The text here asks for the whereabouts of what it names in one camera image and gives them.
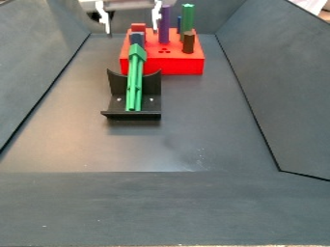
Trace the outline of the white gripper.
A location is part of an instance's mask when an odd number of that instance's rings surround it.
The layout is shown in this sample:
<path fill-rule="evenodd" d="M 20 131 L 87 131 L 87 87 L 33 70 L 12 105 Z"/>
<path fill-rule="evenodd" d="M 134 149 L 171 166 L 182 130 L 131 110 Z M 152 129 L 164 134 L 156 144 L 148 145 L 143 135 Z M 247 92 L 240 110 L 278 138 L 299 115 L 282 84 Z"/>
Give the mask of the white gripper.
<path fill-rule="evenodd" d="M 109 14 L 111 11 L 152 9 L 152 31 L 159 30 L 159 20 L 162 19 L 163 5 L 174 6 L 176 0 L 79 0 L 87 12 L 97 11 L 99 22 L 104 25 L 107 35 L 111 35 Z"/>

